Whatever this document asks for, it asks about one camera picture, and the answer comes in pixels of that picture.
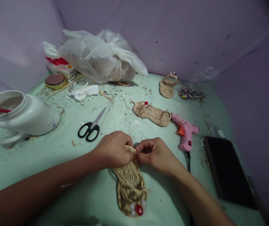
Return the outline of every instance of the lavender wall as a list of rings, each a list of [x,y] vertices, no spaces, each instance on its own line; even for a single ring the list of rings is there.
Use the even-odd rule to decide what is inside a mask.
[[[58,46],[63,28],[53,0],[0,0],[0,83],[28,91],[41,82],[48,73],[43,41]]]
[[[245,166],[269,210],[269,36],[217,83]]]
[[[121,33],[148,71],[222,71],[269,35],[266,0],[55,0],[69,30]]]

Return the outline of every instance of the woven straw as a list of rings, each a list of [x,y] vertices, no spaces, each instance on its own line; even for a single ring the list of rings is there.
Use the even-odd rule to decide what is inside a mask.
[[[173,87],[177,84],[177,78],[173,77],[171,74],[168,74],[159,82],[159,92],[165,98],[173,97]]]
[[[126,145],[126,149],[136,152],[134,148]],[[117,185],[118,205],[120,210],[129,217],[132,216],[130,205],[142,205],[141,200],[147,201],[147,192],[145,181],[136,160],[133,160],[128,166],[113,169],[119,181]]]
[[[153,107],[151,104],[145,107],[145,102],[137,102],[133,106],[134,113],[141,118],[148,118],[156,125],[167,126],[171,119],[171,113]]]

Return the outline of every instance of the smartphone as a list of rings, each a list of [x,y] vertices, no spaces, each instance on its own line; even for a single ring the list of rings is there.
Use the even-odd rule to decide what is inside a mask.
[[[251,209],[257,209],[232,142],[206,136],[204,144],[219,197]]]

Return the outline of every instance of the jar lid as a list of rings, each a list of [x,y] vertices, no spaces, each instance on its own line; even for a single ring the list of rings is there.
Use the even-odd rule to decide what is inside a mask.
[[[52,85],[52,86],[59,85],[63,83],[64,80],[65,80],[65,77],[62,74],[51,74],[50,76],[46,78],[46,84]]]

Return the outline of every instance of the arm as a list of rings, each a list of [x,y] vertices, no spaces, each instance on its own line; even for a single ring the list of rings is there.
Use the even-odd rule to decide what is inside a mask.
[[[88,154],[54,166],[0,191],[0,225],[22,225],[41,208],[58,196],[68,185],[87,174],[119,168],[133,160],[133,153],[125,144],[133,146],[129,135],[121,131],[104,136],[100,144]]]
[[[160,138],[135,147],[135,158],[174,178],[197,225],[235,225]]]

